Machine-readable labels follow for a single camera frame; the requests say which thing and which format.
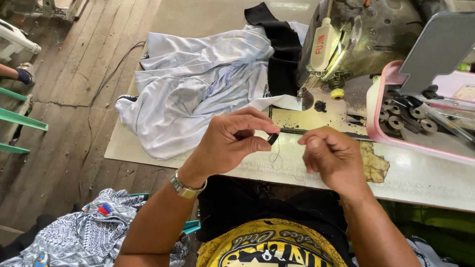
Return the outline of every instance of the wristwatch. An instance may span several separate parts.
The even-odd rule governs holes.
[[[201,192],[203,192],[207,184],[208,184],[208,179],[206,179],[203,187],[199,189],[184,186],[178,180],[178,170],[170,178],[171,188],[175,190],[175,192],[177,192],[179,196],[187,198],[187,199],[192,199],[194,197],[197,197]]]

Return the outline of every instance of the pink plastic container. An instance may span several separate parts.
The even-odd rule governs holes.
[[[368,120],[366,130],[368,136],[378,143],[475,166],[475,150],[459,142],[455,136],[445,133],[434,133],[434,135],[425,136],[408,132],[410,138],[408,138],[408,140],[400,140],[387,136],[381,130],[379,115],[384,96],[384,87],[385,85],[400,85],[404,82],[406,76],[400,76],[398,74],[402,63],[402,60],[397,60],[387,64],[383,69],[381,77],[367,92],[366,111]],[[433,83],[438,85],[439,90],[437,93],[439,95],[443,95],[448,99],[454,99],[459,97],[462,88],[470,87],[471,85],[474,85],[475,88],[475,74],[455,71],[450,75],[437,76]],[[465,100],[463,101],[474,103],[474,100],[469,99],[471,96],[467,96],[467,94],[468,93],[465,93]],[[448,113],[454,110],[453,108],[447,109]]]

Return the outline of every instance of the right hand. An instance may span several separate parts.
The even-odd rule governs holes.
[[[366,183],[358,141],[324,126],[298,140],[306,145],[303,160],[308,173],[319,172],[323,182],[349,200],[372,195]]]

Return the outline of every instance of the worn table surface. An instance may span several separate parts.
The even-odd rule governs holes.
[[[200,38],[241,29],[246,24],[244,9],[257,4],[259,0],[162,0],[151,31]],[[266,1],[266,4],[279,20],[307,23],[318,2],[285,0]],[[138,94],[134,81],[128,94]],[[248,156],[228,175],[326,188],[318,175],[305,173],[301,160],[303,147],[296,144],[298,138],[300,136],[295,134],[281,134],[271,152]],[[104,156],[110,159],[178,168],[190,153],[167,161],[152,159],[142,149],[137,137],[118,121]],[[383,183],[370,182],[377,197],[475,211],[474,167],[381,144],[364,144],[363,154],[366,155],[365,169],[369,180],[381,181],[381,177],[385,176]]]

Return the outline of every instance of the green chair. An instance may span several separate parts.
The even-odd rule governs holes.
[[[8,95],[20,101],[26,101],[27,97],[24,95],[19,95],[17,93],[11,92],[7,89],[3,89],[0,87],[0,93],[4,95]],[[18,113],[0,108],[0,120],[26,125],[29,127],[37,128],[43,131],[48,130],[48,124],[42,123],[40,121],[34,120],[32,118],[28,118],[26,116],[20,115]],[[0,143],[0,151],[10,152],[10,153],[29,153],[30,150],[24,149],[21,147],[11,146],[8,144]]]

